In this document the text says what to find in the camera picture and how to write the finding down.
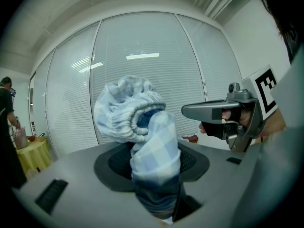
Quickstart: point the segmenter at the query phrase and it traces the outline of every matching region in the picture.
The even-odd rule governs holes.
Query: white wall
[[[290,67],[283,38],[261,0],[251,0],[224,25],[242,78],[270,64],[280,80]]]
[[[20,120],[21,126],[25,127],[27,136],[32,135],[31,125],[29,121],[29,80],[30,76],[0,67],[0,79],[10,77],[13,88],[16,90],[14,99],[14,114]]]

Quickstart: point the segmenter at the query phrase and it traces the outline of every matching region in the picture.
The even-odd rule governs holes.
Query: ceiling light
[[[103,65],[102,63],[95,63],[95,64],[91,65],[91,69],[96,68],[98,66],[102,66],[102,65]],[[88,70],[89,70],[89,67],[86,67],[84,69],[79,70],[79,73],[84,73]]]
[[[82,66],[83,64],[87,64],[89,62],[89,59],[90,59],[90,57],[86,57],[82,60],[79,60],[78,62],[73,63],[70,67],[75,68],[75,67]]]
[[[131,56],[127,56],[127,60],[139,59],[139,58],[147,58],[147,57],[158,57],[159,55],[160,55],[159,53],[131,55]]]

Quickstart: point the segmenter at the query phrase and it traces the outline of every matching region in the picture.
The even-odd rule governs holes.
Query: black slot
[[[237,164],[239,165],[241,163],[241,159],[238,159],[238,158],[234,158],[234,157],[230,157],[228,159],[226,159],[228,162],[231,162],[231,163],[234,163],[234,164]]]
[[[67,187],[64,180],[53,180],[36,199],[36,203],[48,214],[51,213],[59,197]]]

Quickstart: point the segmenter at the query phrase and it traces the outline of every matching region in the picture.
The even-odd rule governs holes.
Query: plastic bag
[[[27,147],[28,140],[25,133],[25,127],[21,127],[19,129],[16,128],[13,133],[13,138],[17,149]]]

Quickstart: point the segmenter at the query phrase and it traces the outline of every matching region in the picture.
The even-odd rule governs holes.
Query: glass wall
[[[193,47],[205,79],[208,100],[225,99],[228,86],[242,80],[238,63],[223,33],[204,22],[179,15]]]
[[[93,51],[91,106],[106,83],[124,75],[149,79],[175,115],[181,135],[196,134],[198,121],[181,114],[186,104],[205,101],[198,63],[189,40],[168,13],[134,13],[103,20]],[[98,132],[99,143],[108,141]]]
[[[70,36],[37,69],[36,131],[50,136],[59,157],[109,141],[94,128],[92,109],[105,84],[124,75],[154,84],[181,135],[196,134],[199,125],[181,114],[183,105],[225,98],[229,83],[241,80],[222,32],[201,21],[143,12],[104,19],[97,28]]]
[[[47,77],[47,123],[58,156],[98,145],[88,97],[88,67],[98,24],[56,47]]]

